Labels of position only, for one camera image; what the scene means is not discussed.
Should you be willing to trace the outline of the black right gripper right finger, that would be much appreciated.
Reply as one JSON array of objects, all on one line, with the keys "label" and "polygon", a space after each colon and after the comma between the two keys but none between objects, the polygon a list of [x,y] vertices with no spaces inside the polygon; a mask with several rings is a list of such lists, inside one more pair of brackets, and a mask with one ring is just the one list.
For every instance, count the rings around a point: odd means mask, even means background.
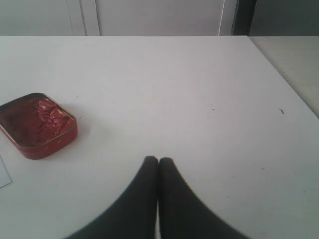
[{"label": "black right gripper right finger", "polygon": [[159,161],[159,231],[162,239],[244,239],[193,193],[171,158]]}]

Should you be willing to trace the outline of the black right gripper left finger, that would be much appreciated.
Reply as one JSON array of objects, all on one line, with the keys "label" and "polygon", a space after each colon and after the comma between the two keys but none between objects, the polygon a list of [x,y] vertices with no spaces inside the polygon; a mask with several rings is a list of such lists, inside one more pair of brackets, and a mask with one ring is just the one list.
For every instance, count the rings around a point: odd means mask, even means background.
[{"label": "black right gripper left finger", "polygon": [[69,239],[154,239],[158,203],[158,166],[147,156],[121,196],[98,218]]}]

